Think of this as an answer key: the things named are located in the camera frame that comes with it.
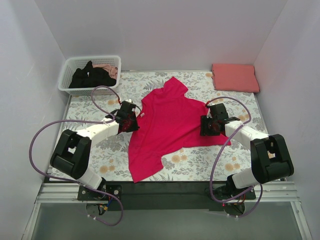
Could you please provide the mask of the magenta t shirt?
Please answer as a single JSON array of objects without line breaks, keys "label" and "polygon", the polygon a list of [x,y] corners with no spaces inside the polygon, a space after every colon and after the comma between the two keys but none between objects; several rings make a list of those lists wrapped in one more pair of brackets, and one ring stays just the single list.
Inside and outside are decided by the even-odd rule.
[{"label": "magenta t shirt", "polygon": [[163,169],[162,157],[181,148],[223,145],[227,137],[201,136],[205,103],[187,98],[188,88],[175,77],[146,95],[137,117],[139,130],[132,133],[128,147],[128,169],[138,183]]}]

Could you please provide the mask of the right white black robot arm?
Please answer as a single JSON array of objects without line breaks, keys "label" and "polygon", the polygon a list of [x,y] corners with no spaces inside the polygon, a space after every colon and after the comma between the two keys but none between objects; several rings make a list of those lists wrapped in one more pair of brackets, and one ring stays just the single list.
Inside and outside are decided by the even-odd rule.
[{"label": "right white black robot arm", "polygon": [[230,117],[224,104],[206,104],[207,115],[200,118],[201,136],[223,135],[250,150],[250,167],[227,177],[225,194],[237,199],[246,189],[294,174],[294,165],[284,137],[257,131],[237,117]]}]

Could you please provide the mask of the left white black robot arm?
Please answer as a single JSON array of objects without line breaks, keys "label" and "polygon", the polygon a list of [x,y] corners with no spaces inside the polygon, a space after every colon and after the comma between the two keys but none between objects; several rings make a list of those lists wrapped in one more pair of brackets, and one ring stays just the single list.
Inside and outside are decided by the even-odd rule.
[{"label": "left white black robot arm", "polygon": [[95,200],[106,196],[105,180],[89,167],[91,148],[109,137],[130,133],[139,129],[136,117],[137,105],[124,100],[120,108],[87,128],[64,130],[50,159],[50,165],[79,183],[89,187]]}]

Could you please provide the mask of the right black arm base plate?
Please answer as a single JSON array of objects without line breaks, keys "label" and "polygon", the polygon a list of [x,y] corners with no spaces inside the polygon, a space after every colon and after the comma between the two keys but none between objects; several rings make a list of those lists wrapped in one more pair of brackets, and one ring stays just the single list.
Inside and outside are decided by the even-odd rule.
[{"label": "right black arm base plate", "polygon": [[[213,184],[212,185],[212,193],[213,195],[218,199],[218,200],[226,200],[229,198],[232,198],[240,193],[242,193],[244,190],[246,190],[246,188],[242,188],[242,189],[235,189],[235,190],[230,190],[226,187],[225,184]],[[241,197],[239,196],[236,200],[239,199],[244,199],[245,200],[255,200],[256,199],[256,194],[254,190],[250,190],[248,192],[246,192],[244,195],[242,195]]]}]

